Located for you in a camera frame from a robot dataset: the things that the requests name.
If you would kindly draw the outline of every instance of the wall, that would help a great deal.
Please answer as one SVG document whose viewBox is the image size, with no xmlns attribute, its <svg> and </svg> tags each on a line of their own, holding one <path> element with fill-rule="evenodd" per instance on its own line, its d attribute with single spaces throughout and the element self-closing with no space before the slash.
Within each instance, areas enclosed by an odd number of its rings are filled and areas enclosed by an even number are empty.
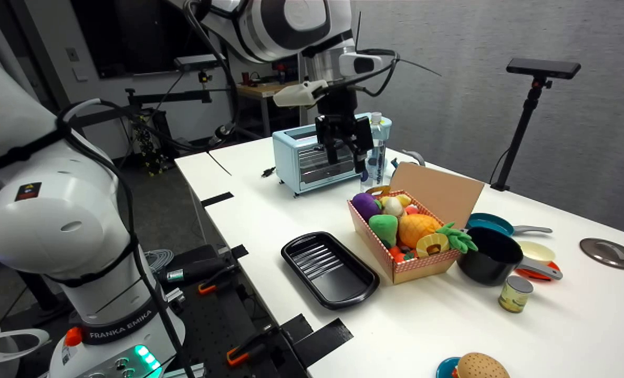
<svg viewBox="0 0 624 378">
<path fill-rule="evenodd" d="M 126 89 L 137 89 L 137 95 L 165 93 L 177 80 L 177 74 L 99 80 L 69 0 L 25 0 L 25 3 L 72 102 L 102 97 L 126 104 Z M 77 63 L 69 61 L 67 49 L 77 53 Z M 224 89 L 222 72 L 213 70 L 209 74 L 215 80 L 207 89 Z M 201 86 L 195 74 L 187 74 L 174 90 L 197 89 Z M 206 104 L 187 101 L 167 102 L 162 110 L 167 112 L 165 117 L 172 136 L 187 140 L 209 136 L 218 123 L 224 123 L 232 117 L 224 93 L 213 93 L 213 102 Z M 121 158 L 128 150 L 119 122 L 92 126 L 87 135 L 111 158 Z"/>
<path fill-rule="evenodd" d="M 388 45 L 444 74 L 399 64 L 362 110 L 395 119 L 393 145 L 488 180 L 508 146 L 528 75 L 510 57 L 578 61 L 541 95 L 508 184 L 624 228 L 624 0 L 352 0 L 362 45 Z M 522 215 L 519 220 L 541 223 Z"/>
</svg>

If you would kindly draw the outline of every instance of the orange toy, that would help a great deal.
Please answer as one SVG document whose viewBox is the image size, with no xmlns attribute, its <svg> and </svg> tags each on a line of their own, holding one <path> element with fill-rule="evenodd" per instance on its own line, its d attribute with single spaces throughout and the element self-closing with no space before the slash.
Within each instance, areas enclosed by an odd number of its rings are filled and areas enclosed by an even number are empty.
<svg viewBox="0 0 624 378">
<path fill-rule="evenodd" d="M 438 220 L 428 215 L 403 215 L 399 216 L 399 243 L 415 249 L 421 237 L 441 228 Z"/>
<path fill-rule="evenodd" d="M 403 252 L 402 252 L 397 246 L 393 246 L 393 248 L 390 248 L 390 259 L 393 259 L 395 263 L 402 263 L 402 261 L 403 261 Z"/>
<path fill-rule="evenodd" d="M 406 215 L 421 215 L 421 207 L 418 207 L 415 203 L 408 203 L 408 205 L 403 207 L 403 211 L 406 211 Z"/>
</svg>

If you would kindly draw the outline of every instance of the black tray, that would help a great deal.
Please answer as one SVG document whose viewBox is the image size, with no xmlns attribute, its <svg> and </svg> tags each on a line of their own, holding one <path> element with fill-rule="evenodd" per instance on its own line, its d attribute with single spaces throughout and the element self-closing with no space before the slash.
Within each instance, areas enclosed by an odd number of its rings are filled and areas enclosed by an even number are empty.
<svg viewBox="0 0 624 378">
<path fill-rule="evenodd" d="M 363 303 L 378 288 L 378 275 L 330 232 L 301 236 L 281 253 L 327 308 Z"/>
</svg>

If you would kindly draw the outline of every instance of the table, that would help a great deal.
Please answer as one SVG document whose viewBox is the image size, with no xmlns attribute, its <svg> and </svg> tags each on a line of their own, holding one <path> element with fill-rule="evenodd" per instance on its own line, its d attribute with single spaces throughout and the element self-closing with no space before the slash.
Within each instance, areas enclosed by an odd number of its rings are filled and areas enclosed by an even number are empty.
<svg viewBox="0 0 624 378">
<path fill-rule="evenodd" d="M 468 351 L 499 358 L 517 378 L 624 375 L 624 271 L 599 265 L 578 248 L 582 237 L 624 246 L 618 228 L 486 184 L 474 209 L 553 227 L 549 237 L 522 240 L 553 248 L 565 275 L 557 283 L 536 283 L 525 310 L 513 314 L 495 303 L 499 288 L 476 285 L 457 266 L 388 283 L 347 209 L 360 182 L 295 198 L 275 175 L 263 179 L 263 169 L 272 165 L 271 139 L 187 155 L 177 163 L 200 200 L 234 195 L 206 209 L 228 246 L 249 249 L 242 266 L 280 324 L 302 313 L 318 330 L 340 316 L 352 331 L 352 341 L 309 367 L 313 375 L 435 375 L 441 358 Z M 347 310 L 318 304 L 280 253 L 286 242 L 309 231 L 330 231 L 381 273 L 382 283 L 370 300 Z"/>
</svg>

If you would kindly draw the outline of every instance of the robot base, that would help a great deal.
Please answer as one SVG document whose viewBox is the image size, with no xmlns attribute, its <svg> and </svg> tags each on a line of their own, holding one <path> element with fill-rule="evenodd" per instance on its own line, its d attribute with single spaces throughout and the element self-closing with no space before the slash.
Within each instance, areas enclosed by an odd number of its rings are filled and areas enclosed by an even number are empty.
<svg viewBox="0 0 624 378">
<path fill-rule="evenodd" d="M 184 341 L 184 324 L 167 308 L 167 316 Z M 49 378 L 108 378 L 108 375 L 151 375 L 164 372 L 172 362 L 174 347 L 167 341 L 162 316 L 156 314 L 149 324 L 131 335 L 108 344 L 75 344 L 67 347 L 66 338 L 55 347 Z"/>
</svg>

